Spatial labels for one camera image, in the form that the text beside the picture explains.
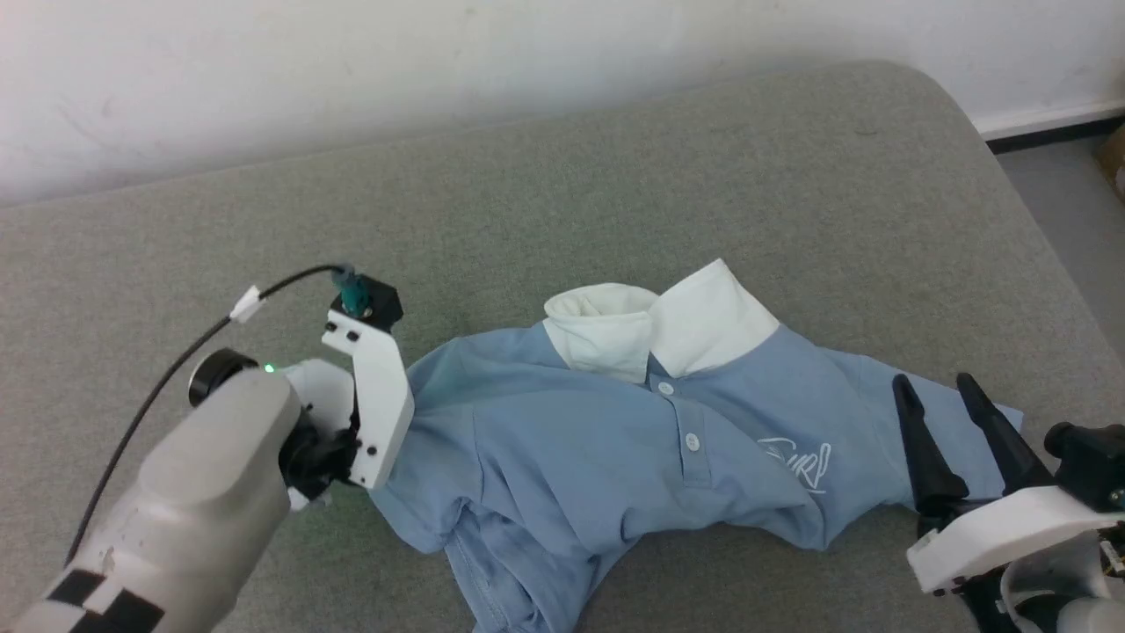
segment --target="white cursive logo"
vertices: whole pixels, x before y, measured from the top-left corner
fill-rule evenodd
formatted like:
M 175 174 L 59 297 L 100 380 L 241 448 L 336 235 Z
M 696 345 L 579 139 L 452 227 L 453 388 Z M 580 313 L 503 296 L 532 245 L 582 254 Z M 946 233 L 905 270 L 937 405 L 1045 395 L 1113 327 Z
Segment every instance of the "white cursive logo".
M 820 478 L 828 472 L 828 458 L 832 454 L 831 444 L 821 444 L 819 453 L 806 455 L 798 453 L 796 443 L 788 437 L 767 437 L 759 440 L 758 444 L 765 449 L 766 454 L 793 471 L 810 495 L 825 495 L 826 491 L 820 490 Z

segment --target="black baseboard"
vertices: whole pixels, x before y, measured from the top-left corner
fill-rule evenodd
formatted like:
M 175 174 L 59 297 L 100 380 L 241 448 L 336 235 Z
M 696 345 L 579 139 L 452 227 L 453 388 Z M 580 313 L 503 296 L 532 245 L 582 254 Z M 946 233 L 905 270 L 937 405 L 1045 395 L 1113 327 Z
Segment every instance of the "black baseboard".
M 1038 147 L 1040 145 L 1060 143 L 1062 141 L 1074 141 L 1077 138 L 1088 138 L 1090 136 L 1104 136 L 1113 133 L 1115 129 L 1120 127 L 1122 124 L 1125 124 L 1125 116 L 1104 118 L 1101 120 L 1091 120 L 1090 123 L 1068 125 L 1066 127 L 1044 129 L 1043 132 L 1020 134 L 1019 136 L 996 138 L 988 142 L 988 147 L 992 150 L 993 154 L 1004 154 L 1018 150 Z

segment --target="gray floor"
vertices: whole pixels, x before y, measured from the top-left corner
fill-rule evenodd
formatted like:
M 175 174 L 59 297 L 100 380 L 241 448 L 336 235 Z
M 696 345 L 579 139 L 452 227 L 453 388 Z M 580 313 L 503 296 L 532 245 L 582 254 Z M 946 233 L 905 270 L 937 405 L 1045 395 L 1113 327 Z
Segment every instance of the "gray floor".
M 1125 204 L 1091 157 L 1104 137 L 997 156 L 1125 360 Z

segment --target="gray fabric surface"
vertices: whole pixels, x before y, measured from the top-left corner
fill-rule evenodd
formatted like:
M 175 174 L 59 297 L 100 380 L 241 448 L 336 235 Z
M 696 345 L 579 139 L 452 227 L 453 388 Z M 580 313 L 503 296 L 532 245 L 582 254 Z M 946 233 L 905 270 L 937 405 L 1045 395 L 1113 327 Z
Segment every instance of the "gray fabric surface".
M 665 288 L 723 256 L 814 343 L 1027 414 L 1125 417 L 1125 371 L 964 115 L 883 63 L 727 83 L 639 106 L 333 152 L 0 210 L 0 622 L 55 573 L 118 435 L 158 373 L 251 282 L 351 260 L 397 284 L 410 360 L 528 325 L 582 283 Z M 222 337 L 289 363 L 318 344 L 327 280 Z M 115 478 L 184 413 L 186 374 Z M 966 631 L 919 595 L 901 509 L 828 553 L 747 530 L 645 539 L 583 631 Z M 465 631 L 441 557 L 366 497 L 280 531 L 224 631 Z

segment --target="black and white checkered pattern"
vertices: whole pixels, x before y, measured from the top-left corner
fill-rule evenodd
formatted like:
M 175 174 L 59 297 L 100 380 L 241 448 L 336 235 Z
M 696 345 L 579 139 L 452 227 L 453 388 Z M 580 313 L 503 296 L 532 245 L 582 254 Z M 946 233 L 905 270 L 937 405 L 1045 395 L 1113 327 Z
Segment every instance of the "black and white checkered pattern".
M 100 573 L 74 569 L 46 597 L 81 609 L 71 633 L 152 633 L 164 611 Z

